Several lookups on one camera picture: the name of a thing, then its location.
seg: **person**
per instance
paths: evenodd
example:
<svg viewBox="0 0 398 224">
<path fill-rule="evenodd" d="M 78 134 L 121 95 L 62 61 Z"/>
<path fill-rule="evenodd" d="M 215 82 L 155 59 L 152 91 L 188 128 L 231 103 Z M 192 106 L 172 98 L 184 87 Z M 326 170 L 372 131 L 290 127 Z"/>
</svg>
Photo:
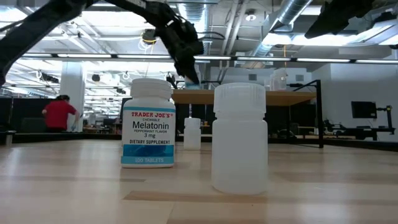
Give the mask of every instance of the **person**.
<svg viewBox="0 0 398 224">
<path fill-rule="evenodd" d="M 75 122 L 72 129 L 76 128 L 77 122 L 80 119 L 80 114 L 77 110 L 69 104 L 68 95 L 57 96 L 54 101 L 49 103 L 42 114 L 45 116 L 45 125 L 49 133 L 61 133 L 68 129 L 68 115 L 75 115 Z"/>
</svg>

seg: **product label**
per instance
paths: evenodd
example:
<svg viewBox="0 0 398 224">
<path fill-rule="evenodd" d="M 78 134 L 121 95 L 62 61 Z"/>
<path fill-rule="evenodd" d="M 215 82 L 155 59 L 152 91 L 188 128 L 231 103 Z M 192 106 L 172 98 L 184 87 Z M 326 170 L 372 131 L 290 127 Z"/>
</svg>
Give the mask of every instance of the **product label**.
<svg viewBox="0 0 398 224">
<path fill-rule="evenodd" d="M 123 109 L 122 164 L 174 163 L 175 109 Z"/>
</svg>

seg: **table surface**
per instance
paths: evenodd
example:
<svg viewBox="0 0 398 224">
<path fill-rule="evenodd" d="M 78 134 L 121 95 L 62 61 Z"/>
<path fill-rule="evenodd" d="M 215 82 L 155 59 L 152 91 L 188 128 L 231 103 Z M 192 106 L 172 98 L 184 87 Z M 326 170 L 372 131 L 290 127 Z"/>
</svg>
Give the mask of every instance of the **table surface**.
<svg viewBox="0 0 398 224">
<path fill-rule="evenodd" d="M 211 144 L 176 149 L 174 168 L 122 169 L 120 141 L 0 148 L 0 223 L 398 223 L 396 152 L 271 144 L 269 189 L 245 197 L 211 186 Z"/>
<path fill-rule="evenodd" d="M 267 91 L 268 106 L 292 106 L 297 103 L 312 100 L 316 93 L 295 91 Z M 214 103 L 214 90 L 174 90 L 172 98 L 175 103 L 207 104 Z"/>
</svg>

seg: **red shirt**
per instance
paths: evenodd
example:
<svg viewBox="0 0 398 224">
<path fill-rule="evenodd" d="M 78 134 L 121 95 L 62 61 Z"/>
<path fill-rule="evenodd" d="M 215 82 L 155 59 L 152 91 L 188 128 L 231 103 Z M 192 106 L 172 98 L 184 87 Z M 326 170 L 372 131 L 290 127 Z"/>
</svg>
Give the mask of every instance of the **red shirt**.
<svg viewBox="0 0 398 224">
<path fill-rule="evenodd" d="M 68 128 L 68 114 L 75 114 L 76 109 L 65 100 L 57 100 L 48 104 L 44 108 L 47 113 L 45 114 L 45 125 L 48 128 Z"/>
</svg>

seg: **white plastic bottle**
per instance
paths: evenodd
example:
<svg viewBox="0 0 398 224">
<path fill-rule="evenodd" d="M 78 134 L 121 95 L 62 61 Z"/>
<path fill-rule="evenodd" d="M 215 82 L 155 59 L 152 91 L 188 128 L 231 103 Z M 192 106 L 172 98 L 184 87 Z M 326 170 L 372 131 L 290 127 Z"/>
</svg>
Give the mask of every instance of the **white plastic bottle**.
<svg viewBox="0 0 398 224">
<path fill-rule="evenodd" d="M 174 165 L 175 107 L 169 102 L 170 83 L 153 78 L 132 81 L 123 108 L 122 167 L 153 168 Z"/>
<path fill-rule="evenodd" d="M 215 89 L 214 112 L 213 187 L 229 194 L 264 192 L 268 172 L 265 88 L 251 83 L 220 85 Z"/>
<path fill-rule="evenodd" d="M 184 149 L 200 150 L 201 129 L 199 118 L 185 118 L 184 120 Z"/>
</svg>

